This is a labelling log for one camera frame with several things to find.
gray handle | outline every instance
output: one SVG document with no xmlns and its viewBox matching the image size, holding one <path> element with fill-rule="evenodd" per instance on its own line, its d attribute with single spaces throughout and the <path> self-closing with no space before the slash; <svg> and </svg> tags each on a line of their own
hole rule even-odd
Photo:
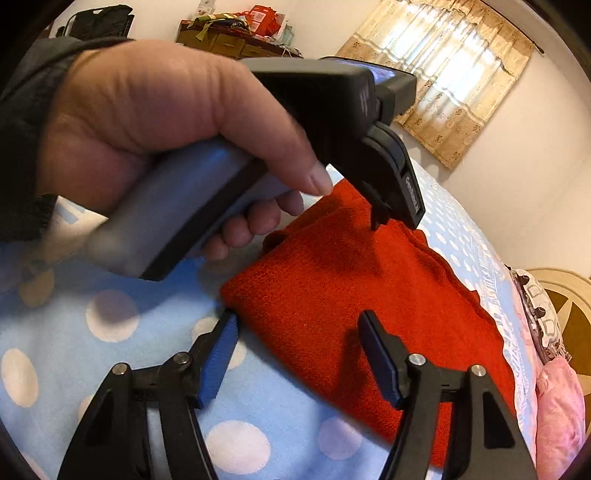
<svg viewBox="0 0 591 480">
<path fill-rule="evenodd" d="M 127 195 L 115 213 L 90 235 L 87 242 L 90 259 L 119 275 L 144 276 L 154 261 L 161 260 L 167 248 L 174 248 L 173 239 L 195 214 L 211 206 L 209 200 L 232 185 L 231 181 L 253 161 L 250 154 L 222 137 L 167 154 Z M 288 190 L 266 172 L 238 192 L 235 201 L 212 219 L 210 225 L 202 225 L 202 233 L 190 243 L 200 248 L 225 220 L 244 212 L 256 200 L 270 200 Z M 189 248 L 175 254 L 182 258 Z"/>
</svg>

curtain rod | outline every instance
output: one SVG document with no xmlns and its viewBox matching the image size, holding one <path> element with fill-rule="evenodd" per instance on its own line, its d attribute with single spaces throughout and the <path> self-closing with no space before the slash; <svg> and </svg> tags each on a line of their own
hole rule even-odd
<svg viewBox="0 0 591 480">
<path fill-rule="evenodd" d="M 505 20 L 507 20 L 511 25 L 513 25 L 517 30 L 519 30 L 525 38 L 527 38 L 530 42 L 533 43 L 534 47 L 536 47 L 536 49 L 542 54 L 544 55 L 544 49 L 542 47 L 540 47 L 535 41 L 533 41 L 531 39 L 531 37 L 525 33 L 522 29 L 520 29 L 517 25 L 515 25 L 511 20 L 509 20 L 504 14 L 502 14 L 501 12 L 499 12 L 495 7 L 490 6 L 489 4 L 487 4 L 486 2 L 482 2 L 483 4 L 485 4 L 488 8 L 490 8 L 491 10 L 495 11 L 496 13 L 498 13 L 500 16 L 502 16 Z"/>
</svg>

curtain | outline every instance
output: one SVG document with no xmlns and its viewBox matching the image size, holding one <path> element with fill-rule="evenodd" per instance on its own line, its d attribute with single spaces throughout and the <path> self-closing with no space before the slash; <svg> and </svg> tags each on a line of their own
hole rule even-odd
<svg viewBox="0 0 591 480">
<path fill-rule="evenodd" d="M 417 101 L 395 121 L 453 170 L 531 50 L 480 0 L 384 0 L 337 55 L 414 73 Z"/>
</svg>

red towel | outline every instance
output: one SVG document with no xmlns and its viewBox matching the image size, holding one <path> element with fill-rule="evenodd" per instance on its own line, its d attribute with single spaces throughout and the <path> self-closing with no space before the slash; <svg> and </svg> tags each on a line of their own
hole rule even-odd
<svg viewBox="0 0 591 480">
<path fill-rule="evenodd" d="M 503 340 L 424 234 L 390 221 L 369 228 L 369 205 L 347 182 L 281 232 L 269 250 L 222 287 L 235 309 L 283 364 L 320 396 L 392 440 L 401 413 L 382 399 L 356 322 L 374 310 L 410 352 L 441 367 L 482 364 L 514 412 L 513 373 Z M 450 407 L 440 409 L 431 461 L 443 466 Z"/>
</svg>

bedspread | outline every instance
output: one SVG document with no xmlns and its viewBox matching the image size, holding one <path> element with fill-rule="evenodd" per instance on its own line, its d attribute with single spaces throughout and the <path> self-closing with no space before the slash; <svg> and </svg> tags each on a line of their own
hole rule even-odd
<svg viewBox="0 0 591 480">
<path fill-rule="evenodd" d="M 533 452 L 536 372 L 510 275 L 457 201 L 414 167 L 427 208 L 420 228 L 495 319 L 515 375 L 519 427 Z M 315 200 L 305 199 L 307 206 Z M 0 247 L 0 415 L 42 480 L 57 477 L 109 368 L 120 361 L 133 368 L 161 364 L 187 350 L 221 314 L 220 286 L 261 250 L 256 238 L 222 262 L 185 260 L 159 283 L 122 278 L 83 254 L 85 237 L 100 220 L 60 199 L 42 241 Z M 150 410 L 148 418 L 156 478 L 166 479 L 157 412 Z M 372 480 L 389 449 L 317 400 L 249 331 L 242 333 L 217 399 L 198 418 L 222 480 Z M 428 474 L 438 477 L 435 470 Z"/>
</svg>

